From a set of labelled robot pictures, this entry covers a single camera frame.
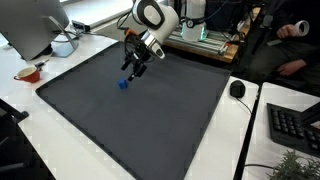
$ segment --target black mouse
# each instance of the black mouse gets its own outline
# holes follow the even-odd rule
[[[239,80],[235,80],[230,85],[230,95],[235,98],[242,98],[246,93],[246,86]]]

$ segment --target computer monitor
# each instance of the computer monitor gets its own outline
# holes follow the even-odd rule
[[[0,32],[26,61],[51,48],[62,32],[70,43],[53,48],[52,56],[67,57],[78,46],[64,30],[69,19],[59,0],[1,0]]]

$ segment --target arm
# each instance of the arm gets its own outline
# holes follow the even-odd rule
[[[290,18],[302,10],[304,3],[308,3],[305,1],[307,0],[287,0],[274,13],[272,26],[278,38],[284,39],[290,36],[296,36],[295,28],[290,22]]]
[[[280,75],[290,76],[305,66],[310,67],[319,63],[320,61],[319,57],[320,57],[320,48],[318,48],[316,51],[314,51],[313,53],[309,54],[304,58],[281,65],[277,71],[279,72]]]
[[[154,0],[135,0],[131,12],[136,23],[146,26],[147,31],[140,38],[130,28],[118,27],[118,29],[124,29],[126,35],[126,57],[121,69],[126,70],[129,65],[132,65],[133,70],[128,81],[142,76],[147,69],[144,63],[151,62],[148,61],[151,56],[165,58],[161,46],[179,23],[179,17],[173,8],[158,4]],[[126,48],[127,43],[134,46],[133,51]]]

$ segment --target blue cube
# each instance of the blue cube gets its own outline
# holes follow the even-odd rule
[[[118,80],[118,85],[120,89],[126,89],[128,87],[127,81],[125,79]]]

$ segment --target desk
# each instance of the desk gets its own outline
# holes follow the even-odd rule
[[[13,80],[22,68],[49,57],[25,62],[14,49],[0,48],[0,98],[30,116],[18,125],[56,179],[133,179],[81,131],[42,101],[35,90],[52,78],[99,53],[116,41],[84,35],[78,49],[66,59],[50,57],[35,84]],[[196,152],[188,180],[232,179],[249,123],[248,110],[229,95],[230,77],[208,129]],[[242,101],[252,109],[258,85],[243,81],[247,91]]]
[[[263,164],[276,166],[279,158],[289,149],[274,143],[270,139],[269,122],[267,115],[267,103],[287,107],[296,111],[303,111],[320,101],[320,98],[300,93],[281,86],[264,83],[260,95],[260,101],[255,117],[249,151],[246,164]],[[300,156],[310,157],[305,153],[297,152]],[[243,180],[266,180],[267,174],[272,174],[272,169],[261,167],[246,167],[243,172]]]

